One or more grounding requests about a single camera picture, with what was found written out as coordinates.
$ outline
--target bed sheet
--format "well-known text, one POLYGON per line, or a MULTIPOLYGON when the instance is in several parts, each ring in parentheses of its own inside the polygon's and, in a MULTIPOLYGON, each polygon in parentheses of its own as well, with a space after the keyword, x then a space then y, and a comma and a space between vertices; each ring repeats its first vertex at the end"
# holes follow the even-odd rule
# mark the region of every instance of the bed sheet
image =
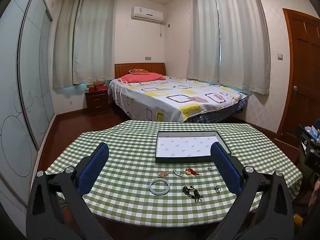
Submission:
POLYGON ((247 97, 220 85, 164 77, 166 80, 131 84, 112 80, 110 93, 130 118, 164 122, 184 122, 196 115, 231 107, 247 97))

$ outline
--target metal screw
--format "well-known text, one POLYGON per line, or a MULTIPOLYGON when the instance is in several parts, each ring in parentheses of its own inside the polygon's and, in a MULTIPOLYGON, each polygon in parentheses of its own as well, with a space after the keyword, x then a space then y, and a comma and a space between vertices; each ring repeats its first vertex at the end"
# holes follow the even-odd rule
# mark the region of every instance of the metal screw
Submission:
POLYGON ((73 173, 74 170, 75 168, 71 166, 65 169, 66 173, 73 173))
POLYGON ((38 172, 37 172, 37 177, 41 177, 41 176, 43 176, 43 174, 44 174, 43 171, 38 171, 38 172))
POLYGON ((279 176, 279 177, 281 177, 283 174, 282 174, 281 171, 276 171, 276 175, 279 176))
POLYGON ((248 173, 253 173, 254 168, 252 168, 251 166, 246 166, 245 171, 248 173))

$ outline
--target wardrobe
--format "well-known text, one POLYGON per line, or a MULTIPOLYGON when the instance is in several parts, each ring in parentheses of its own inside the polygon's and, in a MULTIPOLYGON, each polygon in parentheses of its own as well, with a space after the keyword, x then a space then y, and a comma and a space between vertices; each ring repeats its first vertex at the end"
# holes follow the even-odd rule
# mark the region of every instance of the wardrobe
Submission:
POLYGON ((50 23, 44 0, 11 0, 0 18, 0 202, 23 234, 38 151, 54 116, 50 23))

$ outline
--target pink pillow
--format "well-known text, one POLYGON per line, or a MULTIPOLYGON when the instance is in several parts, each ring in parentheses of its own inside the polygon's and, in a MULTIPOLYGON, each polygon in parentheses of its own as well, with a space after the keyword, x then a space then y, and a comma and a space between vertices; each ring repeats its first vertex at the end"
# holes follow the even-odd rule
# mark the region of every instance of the pink pillow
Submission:
POLYGON ((118 78, 118 80, 122 83, 140 83, 140 82, 148 82, 148 81, 155 81, 155 80, 165 80, 165 78, 157 73, 148 73, 146 75, 133 75, 133 74, 127 74, 122 76, 121 78, 118 78))

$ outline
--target bed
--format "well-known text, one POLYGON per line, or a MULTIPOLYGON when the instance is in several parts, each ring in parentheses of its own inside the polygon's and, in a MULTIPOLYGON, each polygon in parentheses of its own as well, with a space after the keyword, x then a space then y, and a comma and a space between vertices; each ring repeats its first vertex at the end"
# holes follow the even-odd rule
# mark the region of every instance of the bed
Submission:
POLYGON ((218 84, 166 76, 164 63, 115 65, 110 94, 131 119, 140 121, 215 123, 241 110, 247 95, 218 84), (134 68, 164 76, 165 80, 125 84, 118 80, 134 68))

